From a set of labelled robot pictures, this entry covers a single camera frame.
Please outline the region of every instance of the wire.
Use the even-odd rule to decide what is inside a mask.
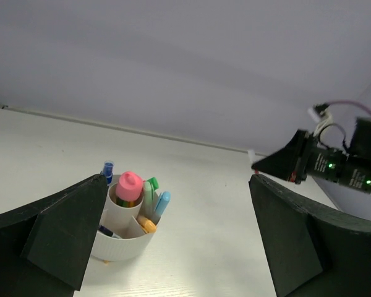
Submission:
[[[338,101],[329,101],[329,102],[326,102],[328,105],[339,105],[339,104],[342,104],[342,105],[353,105],[353,106],[356,106],[358,108],[360,108],[361,110],[364,110],[366,113],[368,113],[370,116],[371,116],[371,109],[368,108],[367,106],[365,106],[364,104],[360,103],[360,102],[357,102],[357,101],[352,101],[352,100],[338,100]]]
[[[331,147],[329,147],[327,144],[325,144],[324,142],[322,142],[322,140],[320,139],[322,137],[322,133],[325,129],[331,127],[331,126],[334,126],[334,127],[337,127],[341,132],[342,132],[342,135],[343,135],[343,140],[342,140],[342,147],[344,148],[345,152],[348,152],[348,147],[346,145],[346,131],[345,129],[343,128],[343,126],[337,124],[337,123],[331,123],[331,124],[328,124],[327,126],[325,126],[323,129],[320,130],[318,136],[317,136],[317,140],[319,141],[319,143],[324,146],[326,149],[330,149]]]

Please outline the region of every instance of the pink object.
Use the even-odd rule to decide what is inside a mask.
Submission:
[[[142,190],[142,178],[131,171],[126,171],[118,179],[116,195],[121,200],[131,202],[139,198]]]

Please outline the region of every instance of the white pen holder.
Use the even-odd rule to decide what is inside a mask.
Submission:
[[[119,175],[113,176],[113,181],[118,179]],[[146,234],[136,220],[139,212],[142,213],[140,211],[143,206],[142,197],[138,199],[139,204],[135,207],[120,207],[114,203],[115,186],[116,182],[109,186],[100,224],[119,235],[121,239],[106,236],[98,231],[91,252],[91,255],[99,259],[112,262],[140,255],[154,235],[154,233]],[[154,204],[158,198],[154,193]]]

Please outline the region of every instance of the desk organizer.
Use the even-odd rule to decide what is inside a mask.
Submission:
[[[113,175],[114,183],[109,185],[106,204],[101,216],[100,224],[118,234],[121,239],[112,238],[97,232],[95,242],[93,243],[91,255],[105,261],[127,260],[140,255],[147,247],[155,233],[145,233],[136,220],[140,211],[143,214],[143,197],[135,207],[124,208],[115,204],[112,200],[113,193],[120,175]],[[154,193],[153,203],[156,204],[159,199],[157,193]]]

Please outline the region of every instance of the pink bottle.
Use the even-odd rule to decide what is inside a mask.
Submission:
[[[132,202],[140,197],[142,190],[142,178],[132,171],[126,171],[118,179],[116,195],[123,201]]]

